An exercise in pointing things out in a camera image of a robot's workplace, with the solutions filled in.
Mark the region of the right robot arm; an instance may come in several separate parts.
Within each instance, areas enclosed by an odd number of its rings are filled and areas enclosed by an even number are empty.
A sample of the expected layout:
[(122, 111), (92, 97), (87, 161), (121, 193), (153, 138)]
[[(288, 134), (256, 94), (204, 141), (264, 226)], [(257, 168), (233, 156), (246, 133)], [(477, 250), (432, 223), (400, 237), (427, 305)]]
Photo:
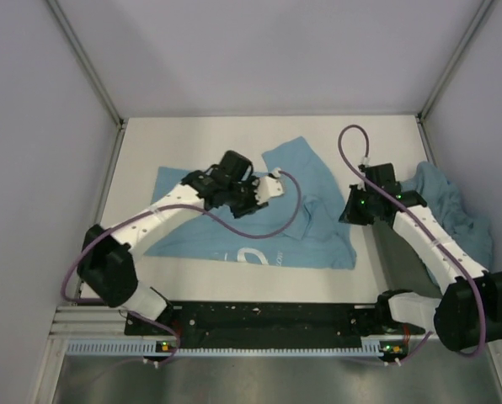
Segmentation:
[(430, 271), (440, 298), (409, 290), (380, 296), (374, 320), (383, 332), (404, 323), (433, 332), (451, 351), (480, 348), (502, 339), (502, 272), (490, 273), (450, 237), (416, 191), (404, 191), (390, 163), (355, 168), (340, 221), (358, 226), (386, 223)]

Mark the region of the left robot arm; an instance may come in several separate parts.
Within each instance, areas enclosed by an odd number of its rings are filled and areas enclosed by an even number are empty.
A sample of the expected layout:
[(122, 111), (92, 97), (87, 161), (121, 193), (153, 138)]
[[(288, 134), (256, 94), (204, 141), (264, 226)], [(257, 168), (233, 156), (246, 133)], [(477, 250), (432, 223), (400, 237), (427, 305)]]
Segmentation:
[(107, 306), (134, 312), (152, 332), (164, 333), (172, 326), (170, 304), (139, 281), (136, 260), (207, 211), (226, 206), (239, 219), (263, 209), (270, 199), (282, 195), (279, 179), (278, 171), (257, 176), (246, 157), (227, 151), (218, 164), (188, 173), (135, 218), (97, 229), (84, 249), (78, 274)]

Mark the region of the light blue printed t-shirt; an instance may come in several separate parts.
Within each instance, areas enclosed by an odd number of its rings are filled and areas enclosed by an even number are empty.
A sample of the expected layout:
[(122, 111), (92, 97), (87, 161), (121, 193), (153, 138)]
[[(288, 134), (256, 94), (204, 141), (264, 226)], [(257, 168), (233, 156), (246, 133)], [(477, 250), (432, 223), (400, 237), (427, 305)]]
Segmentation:
[(240, 219), (226, 206), (214, 210), (216, 218), (201, 215), (154, 244), (147, 255), (353, 269), (350, 226), (339, 222), (344, 198), (322, 159), (302, 137), (264, 152), (262, 158), (269, 171), (279, 167), (291, 174), (283, 180), (283, 196)]

